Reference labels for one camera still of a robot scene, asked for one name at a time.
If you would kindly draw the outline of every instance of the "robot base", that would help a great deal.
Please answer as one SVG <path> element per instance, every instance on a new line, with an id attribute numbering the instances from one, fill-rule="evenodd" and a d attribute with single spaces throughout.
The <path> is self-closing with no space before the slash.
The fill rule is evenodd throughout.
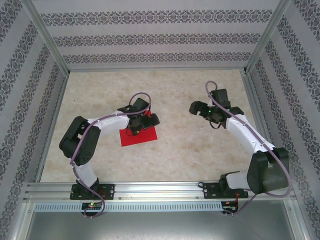
<path id="1" fill-rule="evenodd" d="M 115 195 L 114 184 L 101 184 L 99 181 L 91 186 L 95 192 L 100 194 L 105 200 L 113 200 Z M 81 184 L 73 184 L 70 192 L 70 200 L 100 200 L 98 196 L 88 191 Z"/>
<path id="2" fill-rule="evenodd" d="M 229 172 L 222 174 L 219 182 L 199 182 L 198 186 L 203 189 L 204 199 L 234 199 L 238 194 L 239 199 L 247 199 L 248 192 L 243 189 L 231 189 L 228 187 L 227 175 L 232 174 Z"/>

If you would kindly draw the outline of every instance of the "red cloth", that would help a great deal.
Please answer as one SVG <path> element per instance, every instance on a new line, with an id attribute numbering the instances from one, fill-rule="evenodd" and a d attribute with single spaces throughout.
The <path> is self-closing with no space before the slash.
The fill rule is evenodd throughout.
<path id="1" fill-rule="evenodd" d="M 136 136 L 132 136 L 132 132 L 130 129 L 122 129 L 119 131 L 119 133 L 122 147 L 145 143 L 158 139 L 156 128 L 154 126 L 146 130 L 142 129 L 141 132 Z"/>

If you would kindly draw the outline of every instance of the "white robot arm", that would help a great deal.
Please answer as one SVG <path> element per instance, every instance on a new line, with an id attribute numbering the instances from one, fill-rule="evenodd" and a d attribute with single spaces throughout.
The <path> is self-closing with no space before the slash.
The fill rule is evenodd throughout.
<path id="1" fill-rule="evenodd" d="M 135 136 L 142 129 L 158 125 L 160 122 L 156 114 L 145 114 L 148 106 L 150 106 L 149 103 L 138 98 L 133 105 L 119 108 L 109 116 L 89 119 L 78 116 L 73 120 L 60 141 L 59 148 L 67 158 L 72 159 L 76 154 L 71 161 L 74 161 L 72 166 L 77 176 L 77 184 L 84 195 L 87 193 L 92 196 L 86 187 L 95 192 L 98 189 L 99 179 L 94 173 L 90 160 L 94 155 L 99 137 L 122 129 L 130 129 Z"/>
<path id="2" fill-rule="evenodd" d="M 283 170 L 284 167 L 286 172 L 289 172 L 288 152 L 284 148 L 276 148 L 265 140 L 251 126 L 239 107 L 231 107 L 226 89 L 216 89 L 208 92 L 208 94 L 210 94 L 212 100 L 209 104 L 195 101 L 191 104 L 189 112 L 208 120 L 214 129 L 220 126 L 227 129 L 252 155 L 248 171 L 230 172 L 221 175 L 219 189 L 212 189 L 210 194 L 215 196 L 218 191 L 221 196 L 228 195 L 228 192 L 232 195 L 236 192 L 233 190 L 239 189 L 251 190 L 255 194 L 261 194 L 288 187 L 287 175 L 289 174 L 286 174 Z"/>
<path id="3" fill-rule="evenodd" d="M 118 115 L 122 113 L 123 112 L 121 111 L 115 111 L 113 114 Z M 98 120 L 98 118 L 89 118 L 87 122 L 91 124 L 96 120 Z M 129 120 L 130 120 L 129 117 L 126 115 L 113 116 L 113 117 L 109 117 L 101 121 L 98 121 L 93 125 L 93 127 L 97 127 L 100 130 L 99 137 L 102 137 L 114 131 L 126 129 L 129 124 Z M 83 165 L 75 165 L 74 167 L 80 179 L 88 187 L 91 187 L 98 180 L 94 172 L 94 169 L 92 167 L 91 161 L 88 161 Z"/>

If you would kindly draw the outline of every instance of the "patterned wallpaper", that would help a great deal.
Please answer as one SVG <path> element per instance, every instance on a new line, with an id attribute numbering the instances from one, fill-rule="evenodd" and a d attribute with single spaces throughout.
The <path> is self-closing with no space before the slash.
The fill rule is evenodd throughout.
<path id="1" fill-rule="evenodd" d="M 0 3 L 0 240 L 33 182 L 65 80 L 18 0 Z"/>
<path id="2" fill-rule="evenodd" d="M 316 1 L 293 0 L 251 73 L 272 141 L 289 151 L 311 239 L 320 239 L 319 12 Z"/>
<path id="3" fill-rule="evenodd" d="M 278 2 L 35 0 L 34 4 L 69 68 L 81 70 L 245 67 Z"/>

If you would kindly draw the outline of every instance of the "metal rail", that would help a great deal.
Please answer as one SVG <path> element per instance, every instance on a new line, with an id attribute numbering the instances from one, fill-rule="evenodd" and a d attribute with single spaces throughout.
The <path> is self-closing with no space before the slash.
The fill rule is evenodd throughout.
<path id="1" fill-rule="evenodd" d="M 66 202 L 70 200 L 71 182 L 35 182 L 29 183 L 23 198 L 24 202 Z M 221 201 L 221 199 L 204 199 L 203 189 L 198 187 L 197 181 L 176 181 L 176 182 L 110 182 L 115 184 L 114 199 L 106 202 L 127 201 L 127 202 L 174 202 L 174 201 Z M 283 194 L 286 190 L 276 190 L 272 193 Z M 292 191 L 287 198 L 274 198 L 266 194 L 259 194 L 255 201 L 296 199 Z"/>

